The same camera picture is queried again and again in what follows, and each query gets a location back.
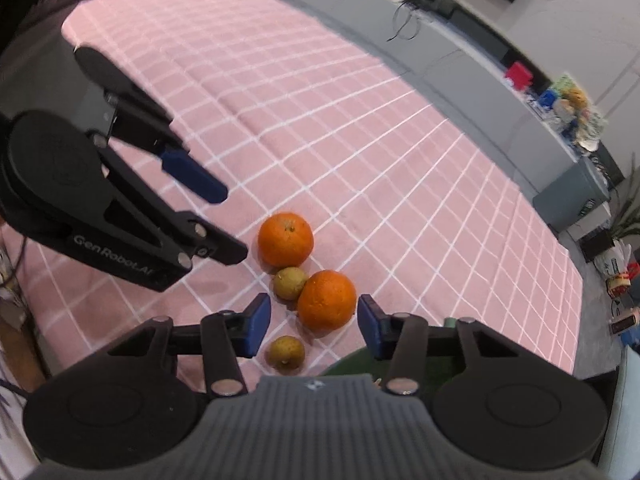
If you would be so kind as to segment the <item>small brown fruit front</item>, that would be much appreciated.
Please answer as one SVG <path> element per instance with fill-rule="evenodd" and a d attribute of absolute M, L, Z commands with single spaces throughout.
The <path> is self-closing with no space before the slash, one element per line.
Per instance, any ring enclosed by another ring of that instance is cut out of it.
<path fill-rule="evenodd" d="M 305 360 L 305 347 L 299 339 L 293 336 L 278 337 L 267 350 L 267 362 L 281 373 L 293 373 L 299 370 Z"/>

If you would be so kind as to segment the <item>small brown fruit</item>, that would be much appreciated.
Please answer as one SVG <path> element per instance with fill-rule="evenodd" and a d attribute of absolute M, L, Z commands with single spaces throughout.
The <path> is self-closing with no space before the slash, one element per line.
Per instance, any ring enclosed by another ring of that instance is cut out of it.
<path fill-rule="evenodd" d="M 297 266 L 281 269 L 272 279 L 273 292 L 284 301 L 296 301 L 302 292 L 308 275 Z"/>
<path fill-rule="evenodd" d="M 299 339 L 293 336 L 278 337 L 267 350 L 267 362 L 281 373 L 293 373 L 299 370 L 305 360 L 305 347 Z"/>

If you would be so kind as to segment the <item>orange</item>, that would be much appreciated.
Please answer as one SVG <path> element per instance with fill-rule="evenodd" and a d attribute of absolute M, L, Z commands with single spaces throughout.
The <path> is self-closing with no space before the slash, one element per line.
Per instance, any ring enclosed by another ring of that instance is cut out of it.
<path fill-rule="evenodd" d="M 306 281 L 297 299 L 297 316 L 314 333 L 333 332 L 354 315 L 356 303 L 352 281 L 340 272 L 323 270 Z"/>
<path fill-rule="evenodd" d="M 279 212 L 262 222 L 257 246 L 260 258 L 270 266 L 300 266 L 314 249 L 314 234 L 299 214 Z"/>

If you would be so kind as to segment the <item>green bowl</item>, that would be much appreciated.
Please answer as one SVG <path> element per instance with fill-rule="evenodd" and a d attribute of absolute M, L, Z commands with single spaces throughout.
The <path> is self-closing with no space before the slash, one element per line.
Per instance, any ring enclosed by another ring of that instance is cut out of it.
<path fill-rule="evenodd" d="M 425 376 L 427 385 L 423 393 L 433 394 L 445 382 L 454 377 L 454 342 L 440 342 L 430 336 L 428 353 L 425 358 Z M 376 360 L 366 347 L 356 350 L 326 368 L 321 376 L 344 376 L 369 374 L 374 382 L 382 379 L 390 367 L 390 360 Z"/>

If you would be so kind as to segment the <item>pink checked tablecloth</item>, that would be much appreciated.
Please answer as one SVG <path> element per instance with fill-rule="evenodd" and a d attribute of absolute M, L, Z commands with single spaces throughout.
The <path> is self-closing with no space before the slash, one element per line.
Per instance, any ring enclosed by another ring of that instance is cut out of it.
<path fill-rule="evenodd" d="M 582 279 L 514 181 L 384 63 L 282 0 L 92 0 L 27 36 L 1 107 L 104 129 L 73 56 L 93 44 L 165 105 L 228 185 L 203 202 L 154 157 L 117 151 L 160 196 L 254 246 L 281 211 L 314 232 L 308 273 L 347 276 L 387 311 L 470 316 L 562 368 L 575 362 Z"/>

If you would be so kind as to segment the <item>grey trash bin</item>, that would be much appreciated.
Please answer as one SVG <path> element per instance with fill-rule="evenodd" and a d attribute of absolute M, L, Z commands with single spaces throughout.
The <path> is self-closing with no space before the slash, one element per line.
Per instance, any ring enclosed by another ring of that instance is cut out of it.
<path fill-rule="evenodd" d="M 589 158 L 582 158 L 533 198 L 533 207 L 554 232 L 563 232 L 610 199 L 608 184 Z"/>

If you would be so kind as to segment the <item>white TV cabinet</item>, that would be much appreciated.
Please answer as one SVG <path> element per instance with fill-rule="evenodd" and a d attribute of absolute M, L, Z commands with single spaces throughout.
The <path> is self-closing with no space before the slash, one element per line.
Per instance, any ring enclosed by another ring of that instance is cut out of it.
<path fill-rule="evenodd" d="M 286 0 L 339 32 L 425 96 L 533 197 L 574 165 L 575 152 L 503 71 L 451 27 L 394 0 Z"/>

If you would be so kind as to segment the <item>teddy bear toy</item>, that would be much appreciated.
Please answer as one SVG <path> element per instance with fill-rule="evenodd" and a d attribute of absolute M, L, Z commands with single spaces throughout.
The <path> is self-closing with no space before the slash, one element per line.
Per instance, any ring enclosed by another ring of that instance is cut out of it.
<path fill-rule="evenodd" d="M 580 113 L 586 108 L 589 107 L 589 99 L 585 94 L 585 91 L 582 90 L 577 84 L 572 84 L 570 87 L 567 87 L 562 92 L 562 97 L 564 100 L 570 103 L 570 106 L 574 108 L 576 113 Z"/>

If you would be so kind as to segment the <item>red box on cabinet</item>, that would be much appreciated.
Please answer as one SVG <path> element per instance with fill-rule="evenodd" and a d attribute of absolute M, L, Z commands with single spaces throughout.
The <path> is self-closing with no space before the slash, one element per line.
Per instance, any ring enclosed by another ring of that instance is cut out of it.
<path fill-rule="evenodd" d="M 504 79 L 515 91 L 525 91 L 533 81 L 533 74 L 522 62 L 516 61 L 506 70 Z"/>

